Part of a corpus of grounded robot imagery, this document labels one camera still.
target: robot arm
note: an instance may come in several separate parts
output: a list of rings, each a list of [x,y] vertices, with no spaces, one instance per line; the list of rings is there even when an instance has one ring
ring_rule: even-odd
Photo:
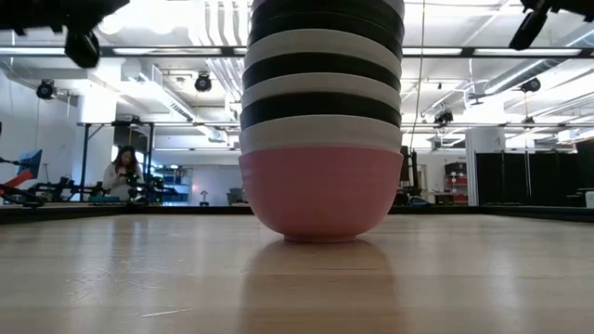
[[[510,48],[525,50],[534,42],[547,22],[549,11],[558,13],[561,9],[584,15],[586,22],[594,20],[594,1],[591,0],[522,0],[524,12],[528,13],[520,29],[513,36]]]
[[[68,29],[66,55],[90,69],[99,62],[99,42],[93,29],[130,0],[0,0],[0,30],[26,34],[30,28]]]

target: woman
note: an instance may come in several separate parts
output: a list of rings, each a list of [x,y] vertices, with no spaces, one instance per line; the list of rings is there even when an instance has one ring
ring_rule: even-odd
[[[110,163],[103,173],[103,188],[110,190],[113,197],[119,197],[123,201],[129,200],[128,190],[132,189],[132,187],[126,184],[126,174],[130,172],[139,175],[138,183],[144,183],[142,170],[138,166],[138,160],[136,159],[136,150],[129,146],[122,147],[115,161]]]

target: pink bowl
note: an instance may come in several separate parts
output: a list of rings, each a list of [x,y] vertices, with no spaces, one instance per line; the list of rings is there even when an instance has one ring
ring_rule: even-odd
[[[286,239],[343,242],[388,213],[400,153],[362,147],[279,148],[239,157],[243,188],[256,216]]]

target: white bowl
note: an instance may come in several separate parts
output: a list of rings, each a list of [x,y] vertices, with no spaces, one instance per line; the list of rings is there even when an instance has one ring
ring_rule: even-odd
[[[391,86],[366,77],[342,73],[300,73],[257,83],[243,93],[241,106],[271,96],[290,93],[330,92],[373,98],[400,111],[400,93]]]
[[[346,55],[371,61],[402,77],[402,65],[392,51],[368,38],[349,32],[301,29],[271,34],[250,46],[243,60],[245,69],[276,56],[300,52]]]
[[[262,122],[239,135],[241,153],[275,148],[351,146],[400,152],[402,133],[388,122],[344,115],[308,115]]]

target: stack of bowls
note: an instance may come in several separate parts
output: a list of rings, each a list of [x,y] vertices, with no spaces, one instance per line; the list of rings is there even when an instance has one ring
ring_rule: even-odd
[[[255,0],[239,164],[254,213],[285,238],[377,225],[399,183],[403,0]]]

